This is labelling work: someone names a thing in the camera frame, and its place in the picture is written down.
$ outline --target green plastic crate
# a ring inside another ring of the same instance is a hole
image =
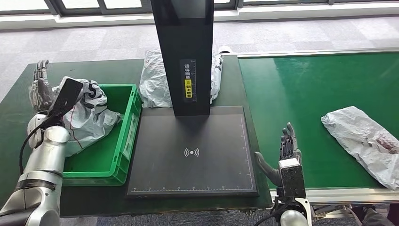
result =
[[[126,181],[141,113],[135,84],[100,85],[123,120],[103,139],[65,159],[64,186],[120,186]]]

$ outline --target floor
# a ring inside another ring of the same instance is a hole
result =
[[[399,47],[399,17],[290,22],[215,23],[214,51],[227,45],[234,52]],[[47,29],[0,32],[0,101],[27,64],[143,58],[159,48],[154,25]],[[64,226],[85,225],[252,225],[266,213],[247,217],[238,211],[170,213],[114,218],[63,219]],[[276,225],[271,221],[267,225]],[[350,218],[315,225],[354,226]]]

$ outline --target robotic hand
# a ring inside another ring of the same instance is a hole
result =
[[[69,140],[62,117],[76,104],[83,84],[70,78],[64,80],[53,102],[47,78],[36,76],[38,69],[35,70],[30,93],[31,103],[38,113],[29,121],[29,135],[20,152],[21,176],[14,192],[0,210],[0,226],[60,225],[64,148]],[[23,169],[22,152],[28,141],[33,150]]]
[[[271,214],[259,220],[255,226],[271,217],[275,217],[281,226],[311,226],[311,207],[306,199],[302,153],[298,149],[295,131],[290,122],[287,123],[287,128],[288,131],[284,128],[281,136],[277,169],[271,167],[261,153],[255,152],[255,159],[261,171],[277,186],[277,196]]]

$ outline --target crumpled plastic bag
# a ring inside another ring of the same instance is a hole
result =
[[[221,54],[212,56],[210,103],[217,98],[220,90],[222,64],[223,56]],[[139,88],[143,97],[143,108],[172,107],[160,50],[146,51]]]
[[[378,182],[399,187],[399,141],[362,110],[351,106],[321,117],[338,143]]]
[[[66,144],[66,157],[81,152],[94,142],[107,136],[115,124],[121,120],[118,112],[107,108],[107,96],[96,81],[77,79],[83,83],[78,102],[67,114],[63,121],[70,137]],[[54,87],[58,94],[60,86]]]

